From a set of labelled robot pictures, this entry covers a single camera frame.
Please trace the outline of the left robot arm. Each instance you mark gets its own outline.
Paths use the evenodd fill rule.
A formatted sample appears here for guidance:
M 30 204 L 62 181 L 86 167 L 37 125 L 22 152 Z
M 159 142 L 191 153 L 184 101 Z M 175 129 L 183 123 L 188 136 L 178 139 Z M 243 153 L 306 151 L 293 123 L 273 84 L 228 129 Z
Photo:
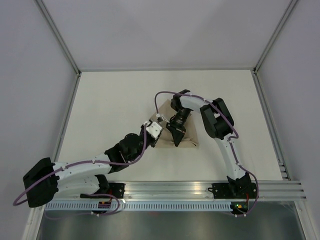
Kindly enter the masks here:
M 162 131 L 158 122 L 148 120 L 139 134 L 127 134 L 94 157 L 71 163 L 39 160 L 22 178 L 28 206 L 40 207 L 54 198 L 106 197 L 111 193 L 107 175 L 138 162 L 148 147 L 155 147 Z

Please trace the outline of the beige cloth napkin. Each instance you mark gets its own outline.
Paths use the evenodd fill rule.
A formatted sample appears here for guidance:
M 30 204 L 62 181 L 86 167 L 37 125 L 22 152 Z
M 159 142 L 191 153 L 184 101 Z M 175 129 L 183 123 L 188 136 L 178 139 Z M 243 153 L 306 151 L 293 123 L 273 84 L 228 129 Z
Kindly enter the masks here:
M 184 148 L 199 146 L 197 130 L 192 111 L 187 109 L 176 111 L 171 107 L 171 100 L 166 100 L 158 107 L 150 119 L 159 121 L 163 131 L 155 145 L 158 149 Z

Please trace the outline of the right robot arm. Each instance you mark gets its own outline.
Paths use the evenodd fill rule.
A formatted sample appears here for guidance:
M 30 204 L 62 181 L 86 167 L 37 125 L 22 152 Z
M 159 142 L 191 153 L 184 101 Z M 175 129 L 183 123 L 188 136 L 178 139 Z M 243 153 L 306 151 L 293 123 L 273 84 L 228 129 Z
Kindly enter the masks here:
M 258 184 L 251 180 L 237 156 L 235 140 L 239 138 L 234 120 L 222 98 L 212 101 L 192 95 L 187 89 L 173 95 L 171 108 L 176 111 L 166 128 L 171 133 L 176 147 L 182 142 L 187 130 L 185 123 L 192 111 L 201 115 L 204 129 L 217 143 L 226 167 L 228 183 L 212 185 L 210 192 L 217 199 L 253 199 L 258 197 Z

